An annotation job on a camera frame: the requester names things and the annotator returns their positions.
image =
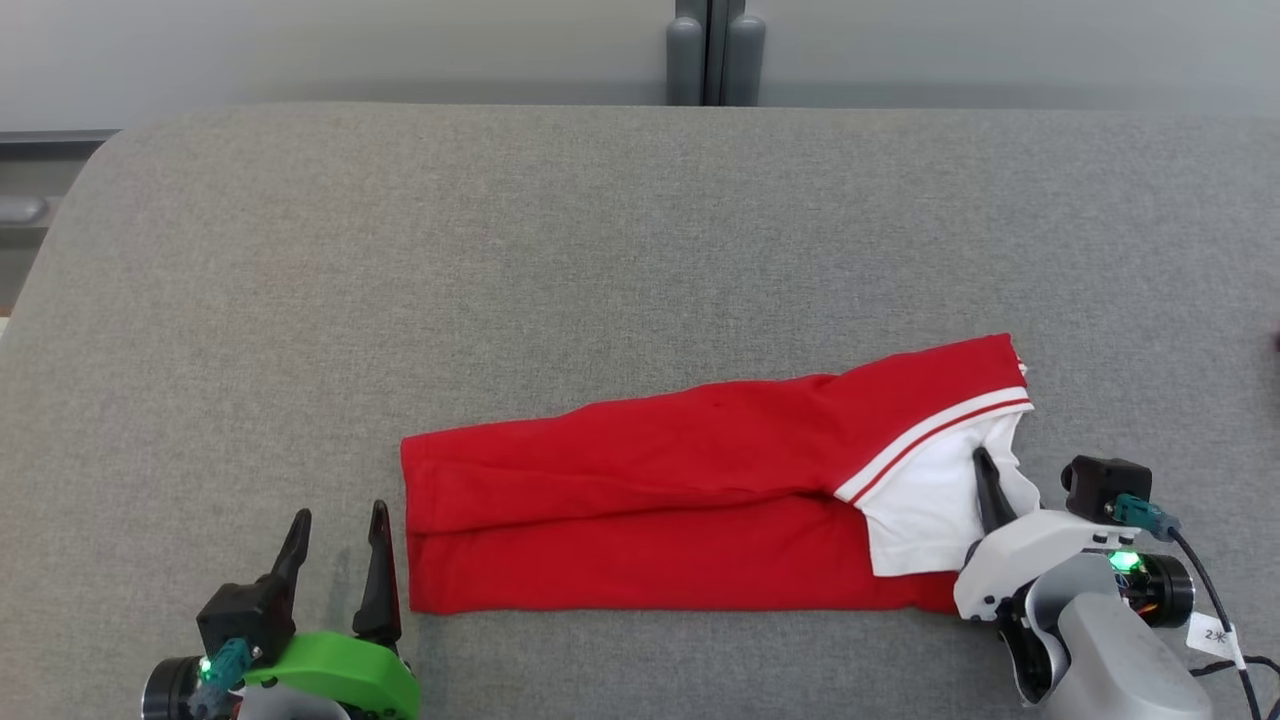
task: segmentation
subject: black cable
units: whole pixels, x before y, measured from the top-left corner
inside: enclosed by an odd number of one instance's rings
[[[1201,582],[1204,583],[1204,592],[1208,593],[1210,602],[1213,603],[1213,611],[1217,612],[1217,619],[1222,623],[1222,630],[1226,633],[1233,632],[1231,621],[1226,618],[1226,609],[1222,607],[1222,600],[1217,597],[1217,591],[1213,588],[1213,580],[1208,579],[1208,570],[1204,569],[1204,564],[1201,562],[1199,556],[1192,550],[1187,538],[1183,537],[1181,530],[1178,528],[1169,528],[1169,537],[1174,538],[1178,547],[1183,548],[1187,553],[1187,559],[1192,561],[1192,566],[1196,568],[1196,574],[1199,575]],[[1244,685],[1244,700],[1249,703],[1249,715],[1253,720],[1262,720],[1262,710],[1258,707],[1258,694],[1253,691],[1253,680],[1249,679],[1248,667],[1242,667],[1240,684]]]
[[[1266,665],[1267,667],[1275,670],[1276,675],[1280,676],[1280,664],[1277,664],[1275,660],[1271,660],[1265,655],[1245,655],[1244,661],[1248,662],[1249,665]],[[1221,673],[1228,667],[1235,667],[1235,662],[1231,660],[1220,660],[1217,662],[1210,662],[1203,667],[1196,667],[1194,670],[1190,670],[1190,674],[1193,678],[1203,678],[1206,675],[1212,675],[1213,673]],[[1280,720],[1280,700],[1277,700],[1276,703],[1271,706],[1271,712],[1267,712],[1267,720]]]

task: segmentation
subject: gray fabric surface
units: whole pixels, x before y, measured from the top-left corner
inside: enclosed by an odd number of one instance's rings
[[[284,105],[124,132],[0,342],[0,716],[134,716],[301,506],[298,624],[346,628],[404,434],[1001,331],[1047,502],[1078,452],[1151,465],[1245,651],[1280,653],[1277,188],[1262,120]],[[913,611],[408,616],[402,647],[430,719],[1027,716],[992,630]]]

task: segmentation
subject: sticker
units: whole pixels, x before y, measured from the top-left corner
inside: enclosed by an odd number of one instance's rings
[[[1233,639],[1217,618],[1192,612],[1192,621],[1187,624],[1187,647],[1216,655],[1222,660],[1234,660]]]

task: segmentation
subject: connector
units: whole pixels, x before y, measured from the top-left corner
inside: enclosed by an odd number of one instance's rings
[[[227,693],[241,683],[253,662],[253,651],[243,638],[232,638],[212,659],[200,661],[200,687],[188,701],[195,720],[216,717],[227,703]]]
[[[1142,528],[1160,542],[1174,542],[1170,530],[1183,527],[1176,515],[1170,515],[1158,505],[1129,493],[1116,496],[1114,502],[1107,503],[1106,511],[1115,521]]]

